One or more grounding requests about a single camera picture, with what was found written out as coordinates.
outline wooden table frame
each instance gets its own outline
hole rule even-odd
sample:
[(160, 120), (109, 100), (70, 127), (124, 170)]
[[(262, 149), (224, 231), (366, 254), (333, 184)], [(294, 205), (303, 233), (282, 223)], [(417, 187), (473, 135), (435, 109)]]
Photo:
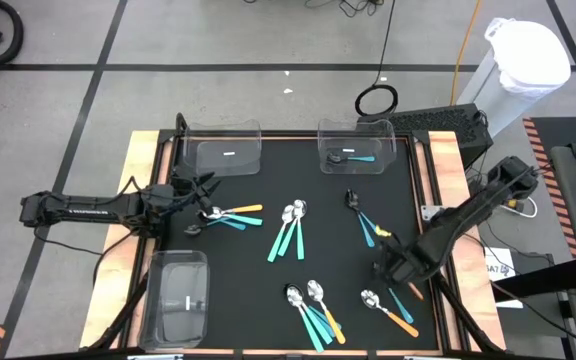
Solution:
[[(171, 141), (166, 141), (163, 146), (158, 147), (160, 137), (159, 131), (135, 131), (132, 133), (119, 188), (123, 187), (130, 176), (134, 176), (138, 184), (165, 183), (167, 181), (174, 146)], [(275, 136), (271, 139), (286, 140), (288, 138)], [(418, 165), (418, 169), (411, 170), (413, 172), (417, 171), (421, 180), (420, 184), (418, 183), (416, 186), (413, 181), (415, 192), (419, 191), (417, 187), (423, 189), (422, 201), (426, 204), (433, 204), (438, 200), (436, 198), (440, 197), (441, 204), (444, 206), (457, 206), (467, 199), (470, 194), (464, 169), (461, 165), (456, 137), (452, 132), (429, 132), (428, 140), (427, 145), (423, 145), (421, 142), (415, 144), (416, 152), (413, 156), (416, 155), (417, 159), (415, 162)], [(157, 174), (157, 178), (155, 179), (152, 174)], [(128, 230), (121, 225), (110, 225), (104, 249), (112, 246), (117, 239), (127, 234), (127, 232)], [(469, 230), (468, 234), (478, 238), (476, 228)], [(128, 238), (109, 253), (100, 264), (82, 334), (82, 347), (92, 344), (102, 335), (127, 301), (131, 281), (135, 281), (135, 279), (132, 279), (132, 275), (133, 268), (138, 263), (138, 243), (138, 237), (132, 236)], [(141, 275), (148, 270), (153, 249), (154, 239), (148, 239), (142, 257)], [(456, 276), (462, 303), (492, 342), (501, 348), (505, 348), (501, 324), (489, 283), (481, 245), (468, 237), (462, 237), (455, 243), (452, 254), (454, 275)], [(144, 299), (142, 298), (133, 313), (127, 339), (128, 346), (137, 346), (143, 301)], [(449, 346), (453, 350), (462, 349), (462, 344), (464, 343), (463, 331), (459, 329), (455, 314), (445, 298), (443, 299), (443, 304)], [(473, 350), (477, 350), (476, 344), (472, 339), (470, 344)], [(377, 351), (377, 355), (441, 355), (441, 344), (439, 346), (440, 350), (380, 350)], [(234, 350), (231, 349), (174, 349), (171, 351), (186, 354), (234, 354)], [(317, 354), (314, 350), (243, 351), (244, 355), (282, 355), (286, 353)], [(366, 356), (367, 352), (363, 350), (326, 350), (319, 355)]]

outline concrete floor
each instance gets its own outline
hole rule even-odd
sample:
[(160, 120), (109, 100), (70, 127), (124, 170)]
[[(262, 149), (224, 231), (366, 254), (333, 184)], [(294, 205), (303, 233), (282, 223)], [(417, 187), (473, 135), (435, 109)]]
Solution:
[[(133, 130), (171, 128), (178, 111), (189, 122), (203, 124), (252, 118), (264, 129), (315, 129), (323, 118), (356, 118), (354, 99), (375, 76), (374, 71), (323, 71), (325, 65), (289, 74), (254, 68), (102, 69), (113, 70), (114, 64), (376, 64), (389, 10), (349, 19), (335, 5), (311, 10), (300, 0), (259, 0), (252, 5), (234, 0), (10, 3), (26, 27), (26, 42), (15, 63), (55, 66), (0, 71), (0, 324), (8, 327), (1, 351), (7, 356), (75, 351), (79, 345), (96, 258), (47, 245), (32, 282), (20, 283), (33, 236), (17, 222), (19, 198), (53, 188), (60, 166), (70, 164), (64, 152), (73, 128), (81, 130), (83, 125), (83, 132), (72, 166), (62, 167), (67, 175), (62, 177), (63, 191), (107, 195), (117, 189)], [(474, 4), (475, 0), (397, 1), (385, 62), (454, 64)], [(576, 0), (556, 0), (556, 5), (576, 44)], [(546, 0), (484, 1), (464, 64), (478, 64), (488, 50), (482, 34), (493, 17), (537, 21), (562, 38)], [(107, 39), (113, 18), (120, 21), (118, 31)], [(9, 27), (3, 15), (0, 24)], [(105, 55), (104, 43), (109, 50)], [(105, 67), (106, 61), (111, 65)], [(399, 91), (398, 110), (448, 103), (452, 74), (436, 70), (383, 74)], [(460, 88), (470, 75), (461, 73)], [(293, 92), (285, 94), (285, 89)], [(378, 110), (381, 100), (385, 101), (378, 96), (367, 99), (369, 108)], [(566, 115), (576, 116), (576, 73), (526, 114)], [(495, 139), (484, 169), (509, 154), (536, 164), (520, 121)], [(539, 206), (536, 219), (499, 212), (490, 220), (492, 227), (521, 250), (552, 253), (558, 262), (569, 260), (543, 186), (534, 199)], [(485, 227), (481, 233), (495, 244)], [(60, 224), (49, 237), (100, 251), (105, 234), (104, 226)], [(9, 310), (11, 303), (23, 306), (20, 313)], [(563, 356), (559, 344), (553, 350), (548, 341), (507, 338), (520, 354)]]

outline table leg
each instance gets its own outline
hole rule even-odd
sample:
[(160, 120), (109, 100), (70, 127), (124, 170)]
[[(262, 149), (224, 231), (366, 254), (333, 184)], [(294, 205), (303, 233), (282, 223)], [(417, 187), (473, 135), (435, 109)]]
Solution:
[[(498, 280), (495, 284), (519, 298), (576, 289), (576, 260)], [(494, 287), (493, 293), (496, 302), (512, 300)]]

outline white trash bin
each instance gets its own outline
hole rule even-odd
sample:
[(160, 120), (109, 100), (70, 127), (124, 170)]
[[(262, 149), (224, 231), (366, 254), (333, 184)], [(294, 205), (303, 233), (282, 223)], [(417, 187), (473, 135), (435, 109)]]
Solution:
[(563, 45), (547, 27), (495, 18), (485, 34), (488, 51), (457, 104), (475, 103), (488, 115), (494, 138), (539, 99), (570, 78)]

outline clear plastic bin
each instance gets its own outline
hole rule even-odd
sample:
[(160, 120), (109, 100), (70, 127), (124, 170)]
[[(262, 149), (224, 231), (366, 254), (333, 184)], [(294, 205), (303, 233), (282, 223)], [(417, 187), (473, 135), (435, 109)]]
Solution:
[(397, 154), (395, 132), (388, 120), (321, 120), (317, 145), (320, 168), (325, 174), (381, 174)]
[(197, 174), (251, 175), (261, 168), (261, 127), (248, 120), (240, 124), (188, 125), (184, 138), (184, 163)]
[(206, 335), (209, 269), (200, 251), (159, 251), (150, 263), (139, 347), (193, 348)]

